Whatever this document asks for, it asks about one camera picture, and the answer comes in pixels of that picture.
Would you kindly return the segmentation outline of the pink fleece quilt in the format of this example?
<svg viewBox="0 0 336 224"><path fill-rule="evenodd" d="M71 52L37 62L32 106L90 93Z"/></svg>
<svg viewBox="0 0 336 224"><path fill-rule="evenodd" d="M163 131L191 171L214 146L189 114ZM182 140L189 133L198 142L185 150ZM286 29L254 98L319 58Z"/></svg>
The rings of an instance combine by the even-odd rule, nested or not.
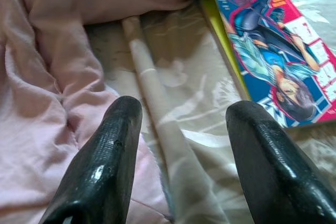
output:
<svg viewBox="0 0 336 224"><path fill-rule="evenodd" d="M0 0L0 224L38 224L116 95L85 24L191 0Z"/></svg>

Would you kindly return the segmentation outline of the colourful manga comic book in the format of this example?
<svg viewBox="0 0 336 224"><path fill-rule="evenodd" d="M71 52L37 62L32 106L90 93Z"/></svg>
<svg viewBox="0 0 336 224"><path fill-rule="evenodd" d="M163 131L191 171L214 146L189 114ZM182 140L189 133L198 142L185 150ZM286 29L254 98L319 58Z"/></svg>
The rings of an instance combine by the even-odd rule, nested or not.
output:
<svg viewBox="0 0 336 224"><path fill-rule="evenodd" d="M281 126L336 121L336 56L290 0L215 0L246 95Z"/></svg>

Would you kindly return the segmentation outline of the white rolled paper tube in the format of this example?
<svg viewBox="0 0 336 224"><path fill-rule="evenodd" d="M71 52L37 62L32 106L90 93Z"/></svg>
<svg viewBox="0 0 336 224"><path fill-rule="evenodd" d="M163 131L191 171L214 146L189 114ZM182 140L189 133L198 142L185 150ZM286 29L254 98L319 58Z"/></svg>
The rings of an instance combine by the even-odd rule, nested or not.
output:
<svg viewBox="0 0 336 224"><path fill-rule="evenodd" d="M184 138L172 116L169 116L167 122L163 120L170 106L145 41L140 18L138 16L126 18L122 20L122 26L131 50L141 91L159 137L162 154L165 159L175 158L177 151L173 144L183 144Z"/></svg>

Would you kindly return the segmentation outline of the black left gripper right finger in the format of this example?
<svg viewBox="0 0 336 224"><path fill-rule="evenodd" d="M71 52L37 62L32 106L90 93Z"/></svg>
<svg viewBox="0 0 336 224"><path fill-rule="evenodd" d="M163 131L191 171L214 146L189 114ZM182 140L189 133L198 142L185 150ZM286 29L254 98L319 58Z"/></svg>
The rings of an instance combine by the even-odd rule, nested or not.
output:
<svg viewBox="0 0 336 224"><path fill-rule="evenodd" d="M336 191L261 105L230 105L226 125L254 224L336 224Z"/></svg>

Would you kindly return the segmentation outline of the yellow green book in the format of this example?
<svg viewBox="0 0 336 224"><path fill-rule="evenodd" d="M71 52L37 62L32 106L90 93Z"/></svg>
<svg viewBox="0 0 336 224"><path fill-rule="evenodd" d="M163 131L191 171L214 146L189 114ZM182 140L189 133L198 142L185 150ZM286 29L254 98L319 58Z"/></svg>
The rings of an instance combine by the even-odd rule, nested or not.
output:
<svg viewBox="0 0 336 224"><path fill-rule="evenodd" d="M222 55L225 65L244 100L251 100L244 80L240 74L232 43L230 42L215 0L199 0L206 22L216 41L217 48Z"/></svg>

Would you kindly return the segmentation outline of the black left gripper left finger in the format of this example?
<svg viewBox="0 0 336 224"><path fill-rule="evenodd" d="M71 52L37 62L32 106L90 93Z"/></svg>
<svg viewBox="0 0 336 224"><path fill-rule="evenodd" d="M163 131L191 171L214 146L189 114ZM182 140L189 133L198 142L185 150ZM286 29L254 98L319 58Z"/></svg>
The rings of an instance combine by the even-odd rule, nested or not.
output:
<svg viewBox="0 0 336 224"><path fill-rule="evenodd" d="M117 98L70 162L39 224L125 224L141 123L141 103Z"/></svg>

